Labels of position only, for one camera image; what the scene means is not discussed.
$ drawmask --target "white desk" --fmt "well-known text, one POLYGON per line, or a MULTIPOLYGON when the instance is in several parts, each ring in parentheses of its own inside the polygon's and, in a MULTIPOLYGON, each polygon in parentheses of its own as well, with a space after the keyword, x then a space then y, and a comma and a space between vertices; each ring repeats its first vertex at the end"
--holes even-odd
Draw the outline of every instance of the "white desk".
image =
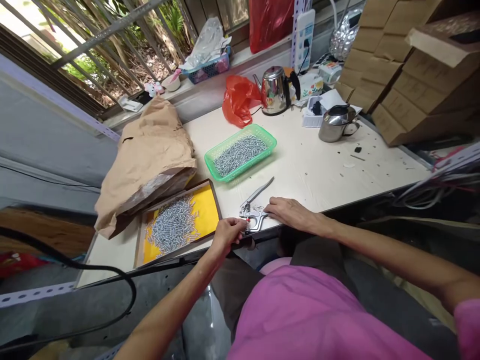
MULTIPOLYGON (((222 217, 238 217, 240 205, 258 187, 275 176, 272 184, 253 202, 266 206, 269 198, 297 199, 308 209, 324 212, 392 191, 423 180, 429 171, 399 148, 389 148, 382 137, 361 123, 360 129, 342 141, 326 143, 318 138, 319 129, 302 127, 298 109, 281 115, 265 116, 258 111, 253 122, 265 128, 277 140, 273 154, 229 183, 215 182, 222 217), (355 148, 361 147, 360 153, 355 148), (364 161, 351 157, 355 155, 364 161)), ((219 108, 184 125, 195 148, 197 175, 194 182, 210 177, 205 153, 239 131, 227 122, 219 108)), ((262 230, 278 225, 266 218, 262 230)), ((87 254, 88 264, 110 265, 129 272, 134 269, 137 222, 111 240, 94 238, 87 254)), ((178 259, 208 248, 211 239, 190 244, 176 254, 178 259)), ((105 280, 115 274, 107 271, 83 271, 77 287, 105 280)))

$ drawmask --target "left hand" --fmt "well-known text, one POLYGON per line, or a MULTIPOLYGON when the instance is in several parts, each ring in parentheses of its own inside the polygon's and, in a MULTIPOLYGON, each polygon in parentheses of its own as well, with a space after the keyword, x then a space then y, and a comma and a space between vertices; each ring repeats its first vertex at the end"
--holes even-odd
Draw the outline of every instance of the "left hand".
POLYGON ((232 243, 238 244, 242 239, 242 231, 247 227, 247 221, 229 217, 222 219, 216 226, 215 236, 210 246, 212 252, 223 258, 230 252, 232 243))

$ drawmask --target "yellow paper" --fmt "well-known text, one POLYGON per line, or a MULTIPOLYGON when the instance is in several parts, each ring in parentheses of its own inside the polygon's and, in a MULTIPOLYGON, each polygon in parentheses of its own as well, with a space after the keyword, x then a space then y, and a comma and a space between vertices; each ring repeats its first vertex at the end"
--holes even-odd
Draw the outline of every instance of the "yellow paper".
MULTIPOLYGON (((217 204, 215 203, 212 187, 204 186, 192 193, 191 202, 193 204, 192 214, 198 212, 195 219, 196 232, 200 234, 199 238, 204 237, 215 231, 219 222, 219 214, 217 212, 217 204)), ((152 211, 147 216, 147 222, 150 223, 159 215, 159 210, 152 211)), ((154 244, 148 241, 152 234, 151 226, 147 226, 145 239, 143 240, 143 264, 155 260, 158 256, 162 256, 162 252, 154 244)))

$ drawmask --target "stainless steel kettle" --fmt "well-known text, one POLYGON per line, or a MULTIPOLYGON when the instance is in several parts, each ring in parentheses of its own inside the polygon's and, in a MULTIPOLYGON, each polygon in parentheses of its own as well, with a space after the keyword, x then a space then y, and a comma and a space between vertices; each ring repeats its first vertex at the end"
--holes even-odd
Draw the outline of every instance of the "stainless steel kettle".
POLYGON ((355 109, 349 104, 335 105, 323 114, 323 122, 318 132, 320 140, 326 143, 334 143, 342 136, 352 136, 360 128, 360 124, 353 122, 356 116, 355 109), (356 129, 352 133, 345 133, 348 124, 353 124, 356 129))
POLYGON ((263 73, 261 84, 256 75, 253 75, 253 78, 260 90, 261 102, 263 103, 261 112, 265 115, 281 114, 292 104, 289 80, 295 88, 297 100, 300 100, 300 81, 294 71, 291 72, 290 78, 288 78, 283 67, 271 66, 263 73))

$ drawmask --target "person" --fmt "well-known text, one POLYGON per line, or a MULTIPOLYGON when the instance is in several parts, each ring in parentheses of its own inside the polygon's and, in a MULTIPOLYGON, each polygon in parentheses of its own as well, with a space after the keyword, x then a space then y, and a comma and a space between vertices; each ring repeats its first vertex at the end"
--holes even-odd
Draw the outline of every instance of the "person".
POLYGON ((368 314, 345 273, 339 244, 436 296, 454 316, 463 359, 480 359, 480 278, 390 237, 348 226, 272 197, 265 211, 310 234, 290 265, 266 276, 232 256, 247 222, 220 220, 211 247, 187 276, 138 324, 116 360, 161 359, 177 329, 211 282, 234 337, 229 359, 428 359, 368 314))

